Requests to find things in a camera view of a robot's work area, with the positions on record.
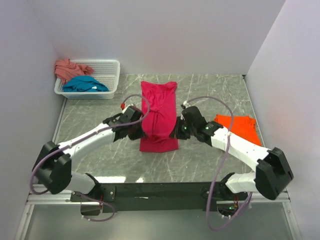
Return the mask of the magenta t-shirt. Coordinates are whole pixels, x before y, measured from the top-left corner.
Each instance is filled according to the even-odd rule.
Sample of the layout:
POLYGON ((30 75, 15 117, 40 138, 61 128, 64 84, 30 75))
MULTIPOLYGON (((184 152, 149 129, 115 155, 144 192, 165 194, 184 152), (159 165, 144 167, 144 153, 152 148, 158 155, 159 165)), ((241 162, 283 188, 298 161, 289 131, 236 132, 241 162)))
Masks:
POLYGON ((176 110, 177 83, 165 84, 141 82, 141 110, 147 117, 142 121, 145 136, 140 139, 139 150, 144 153, 165 153, 179 149, 179 142, 171 138, 177 120, 176 110))

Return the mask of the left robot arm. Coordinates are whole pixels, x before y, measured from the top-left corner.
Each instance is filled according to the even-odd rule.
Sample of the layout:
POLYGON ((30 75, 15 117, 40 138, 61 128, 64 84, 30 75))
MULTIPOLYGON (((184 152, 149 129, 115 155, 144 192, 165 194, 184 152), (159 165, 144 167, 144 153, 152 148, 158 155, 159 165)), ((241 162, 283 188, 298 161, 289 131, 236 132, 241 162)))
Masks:
POLYGON ((45 143, 32 169, 32 178, 44 185, 43 194, 55 195, 63 190, 81 193, 88 201, 100 195, 101 184, 89 173, 72 171, 72 165, 98 148, 125 137, 132 137, 141 129, 146 115, 133 105, 121 113, 106 118, 94 129, 65 142, 45 143))

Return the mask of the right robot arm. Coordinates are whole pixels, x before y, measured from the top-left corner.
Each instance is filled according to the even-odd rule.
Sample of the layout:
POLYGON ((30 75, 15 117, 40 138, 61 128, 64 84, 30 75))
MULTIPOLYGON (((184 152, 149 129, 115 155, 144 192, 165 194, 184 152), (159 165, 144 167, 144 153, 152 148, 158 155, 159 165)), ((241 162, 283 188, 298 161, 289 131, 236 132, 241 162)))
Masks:
POLYGON ((274 201, 294 179, 281 149, 256 145, 215 121, 206 121, 196 106, 182 107, 170 137, 180 140, 195 137, 199 142, 222 150, 249 166, 250 173, 232 172, 214 183, 214 192, 226 200, 238 193, 252 192, 274 201))

